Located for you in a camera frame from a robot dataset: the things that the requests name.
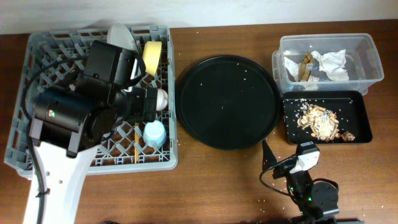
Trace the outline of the food scraps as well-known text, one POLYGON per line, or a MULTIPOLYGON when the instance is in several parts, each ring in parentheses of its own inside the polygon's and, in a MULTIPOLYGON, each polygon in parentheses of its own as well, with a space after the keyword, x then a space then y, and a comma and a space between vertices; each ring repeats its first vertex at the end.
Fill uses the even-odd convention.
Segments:
POLYGON ((353 142, 356 136, 339 128, 337 115, 324 107, 304 103, 296 113, 297 127, 318 140, 329 142, 341 139, 343 142, 353 142))

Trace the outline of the white paper napkin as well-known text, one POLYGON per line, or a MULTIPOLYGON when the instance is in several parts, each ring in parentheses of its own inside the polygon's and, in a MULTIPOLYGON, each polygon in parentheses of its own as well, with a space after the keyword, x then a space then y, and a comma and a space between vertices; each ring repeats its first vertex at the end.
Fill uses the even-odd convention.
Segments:
MULTIPOLYGON (((328 52, 323 55, 318 51, 312 51, 311 54, 314 58, 313 68, 309 80, 303 83, 348 81, 348 71, 345 69, 345 53, 345 49, 338 52, 328 52)), ((299 82, 298 73, 301 62, 296 63, 288 57, 284 57, 284 67, 295 82, 299 82)))

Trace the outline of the white round plate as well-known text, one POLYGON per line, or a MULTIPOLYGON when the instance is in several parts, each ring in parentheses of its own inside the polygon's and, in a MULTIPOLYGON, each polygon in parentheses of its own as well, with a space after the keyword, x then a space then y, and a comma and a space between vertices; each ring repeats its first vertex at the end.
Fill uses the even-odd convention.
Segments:
POLYGON ((108 29, 106 42, 128 50, 137 51, 136 41, 129 29, 121 23, 115 23, 108 29))

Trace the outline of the yellow bowl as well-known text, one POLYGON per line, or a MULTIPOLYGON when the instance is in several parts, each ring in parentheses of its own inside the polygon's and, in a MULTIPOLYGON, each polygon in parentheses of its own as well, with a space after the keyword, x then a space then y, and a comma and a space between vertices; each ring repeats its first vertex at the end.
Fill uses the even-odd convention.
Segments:
POLYGON ((159 41, 148 41, 144 46, 142 54, 146 66, 146 73, 155 76, 161 56, 162 43, 159 41))

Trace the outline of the clear plastic bin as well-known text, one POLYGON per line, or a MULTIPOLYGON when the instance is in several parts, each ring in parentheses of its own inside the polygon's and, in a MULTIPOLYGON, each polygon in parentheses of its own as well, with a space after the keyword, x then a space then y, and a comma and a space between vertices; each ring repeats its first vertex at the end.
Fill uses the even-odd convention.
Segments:
POLYGON ((372 37, 369 34, 313 34, 288 35, 280 40, 279 49, 272 54, 272 72, 280 92, 290 91, 343 91, 354 90, 365 95, 368 88, 384 78, 382 63, 372 37), (284 67, 284 57, 296 63, 306 52, 346 50, 346 82, 295 82, 284 67))

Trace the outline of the brown wrapper waste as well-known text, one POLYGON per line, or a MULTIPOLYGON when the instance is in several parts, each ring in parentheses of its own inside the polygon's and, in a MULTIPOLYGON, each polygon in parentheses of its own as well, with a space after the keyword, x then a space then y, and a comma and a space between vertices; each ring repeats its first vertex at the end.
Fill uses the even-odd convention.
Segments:
POLYGON ((312 68, 313 68, 314 58, 310 52, 307 52, 299 65, 298 70, 298 81, 307 82, 309 80, 312 68))

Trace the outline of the pink plastic cup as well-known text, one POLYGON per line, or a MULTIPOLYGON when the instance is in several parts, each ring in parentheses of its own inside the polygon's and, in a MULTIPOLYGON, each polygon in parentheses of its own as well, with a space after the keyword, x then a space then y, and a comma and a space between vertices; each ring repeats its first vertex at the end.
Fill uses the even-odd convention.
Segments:
POLYGON ((165 90, 158 88, 157 89, 157 104, 156 104, 156 111, 162 111, 168 105, 169 98, 168 94, 165 90))

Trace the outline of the black rectangular tray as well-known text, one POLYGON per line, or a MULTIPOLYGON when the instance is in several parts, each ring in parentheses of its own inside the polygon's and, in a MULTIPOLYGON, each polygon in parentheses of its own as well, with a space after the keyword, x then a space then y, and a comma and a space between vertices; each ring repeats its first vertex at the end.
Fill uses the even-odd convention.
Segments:
POLYGON ((293 91, 284 93, 284 123, 289 144, 312 141, 315 144, 364 144, 373 140, 362 94, 358 91, 293 91), (311 136, 312 130, 302 129, 297 120, 309 105, 323 107, 336 114, 341 134, 349 132, 354 136, 352 141, 334 138, 322 141, 311 136))

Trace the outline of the blue plastic cup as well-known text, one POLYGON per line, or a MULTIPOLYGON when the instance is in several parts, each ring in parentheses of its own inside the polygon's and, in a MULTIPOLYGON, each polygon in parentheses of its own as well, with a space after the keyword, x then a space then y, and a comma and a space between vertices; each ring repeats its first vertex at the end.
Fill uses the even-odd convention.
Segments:
POLYGON ((167 139, 164 125, 160 121, 147 123, 144 128, 143 140, 149 147, 161 148, 167 139))

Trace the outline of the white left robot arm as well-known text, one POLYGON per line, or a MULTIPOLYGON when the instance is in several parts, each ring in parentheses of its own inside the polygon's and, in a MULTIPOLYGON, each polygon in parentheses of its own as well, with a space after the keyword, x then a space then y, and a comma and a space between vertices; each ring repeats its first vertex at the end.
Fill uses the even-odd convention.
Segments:
POLYGON ((81 190, 105 134, 121 121, 154 121, 169 103, 161 88, 135 87, 125 75, 76 78, 34 100, 27 140, 34 163, 24 223, 74 223, 81 190))

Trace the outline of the grey dishwasher rack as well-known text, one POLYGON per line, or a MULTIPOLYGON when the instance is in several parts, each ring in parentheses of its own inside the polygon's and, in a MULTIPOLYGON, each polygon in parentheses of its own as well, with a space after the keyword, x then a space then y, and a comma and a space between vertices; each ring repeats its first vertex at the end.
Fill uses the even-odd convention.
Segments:
MULTIPOLYGON (((171 170, 178 164, 177 119, 175 114, 175 66, 172 35, 167 26, 129 27, 136 41, 138 52, 146 42, 162 43, 161 58, 155 76, 146 75, 139 87, 157 87, 169 96, 166 109, 157 113, 156 119, 166 130, 167 140, 161 148, 149 147, 143 140, 144 123, 139 124, 139 160, 134 163, 134 124, 122 122, 113 136, 101 143, 91 162, 88 175, 122 174, 157 170, 171 170)), ((22 111, 22 91, 33 72, 49 65, 76 56, 88 55, 95 40, 105 41, 108 29, 80 29, 33 33, 27 39, 21 80, 14 106, 11 128, 4 153, 4 162, 23 178, 32 177, 32 160, 27 148, 26 128, 28 120, 22 111)))

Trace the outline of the wooden chopstick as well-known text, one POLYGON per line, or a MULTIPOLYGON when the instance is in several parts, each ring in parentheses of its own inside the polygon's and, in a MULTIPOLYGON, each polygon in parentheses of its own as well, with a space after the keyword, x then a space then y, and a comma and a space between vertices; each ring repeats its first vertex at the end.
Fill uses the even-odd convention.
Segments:
POLYGON ((134 124, 134 163, 137 164, 139 160, 139 150, 137 146, 139 146, 139 135, 136 129, 139 129, 139 123, 134 124))

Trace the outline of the round black tray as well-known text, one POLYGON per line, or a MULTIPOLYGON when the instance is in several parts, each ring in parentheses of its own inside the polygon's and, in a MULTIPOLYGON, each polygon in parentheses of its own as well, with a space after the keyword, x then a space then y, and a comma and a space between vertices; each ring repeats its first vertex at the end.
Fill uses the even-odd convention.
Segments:
POLYGON ((226 151, 261 142, 280 118, 280 93, 270 73, 237 55, 210 57, 190 67, 175 91, 177 118, 207 146, 226 151))

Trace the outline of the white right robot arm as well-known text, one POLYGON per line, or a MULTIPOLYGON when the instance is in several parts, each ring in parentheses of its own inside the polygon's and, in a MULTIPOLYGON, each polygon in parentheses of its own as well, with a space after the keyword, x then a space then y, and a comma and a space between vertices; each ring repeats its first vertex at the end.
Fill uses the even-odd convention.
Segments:
POLYGON ((336 182, 313 179, 309 170, 318 164, 320 150, 309 141, 297 145, 295 154, 277 161, 266 141, 262 142, 263 165, 259 180, 268 189, 288 196, 298 206, 301 216, 293 217, 292 223, 336 223, 339 213, 336 182), (274 179, 285 178, 287 190, 282 192, 266 184, 262 176, 272 172, 274 179))

